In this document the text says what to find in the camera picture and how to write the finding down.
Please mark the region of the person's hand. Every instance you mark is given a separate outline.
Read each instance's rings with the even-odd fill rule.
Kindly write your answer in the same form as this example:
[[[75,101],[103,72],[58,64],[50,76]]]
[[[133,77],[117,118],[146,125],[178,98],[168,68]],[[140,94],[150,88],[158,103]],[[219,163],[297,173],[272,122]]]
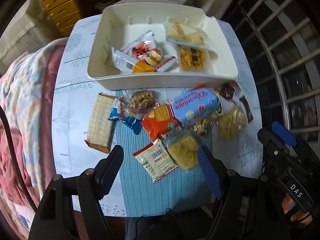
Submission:
[[[288,218],[291,222],[307,226],[313,220],[313,217],[309,212],[304,213],[300,211],[299,206],[295,204],[293,199],[288,194],[286,194],[285,198],[283,199],[281,207],[286,218]]]

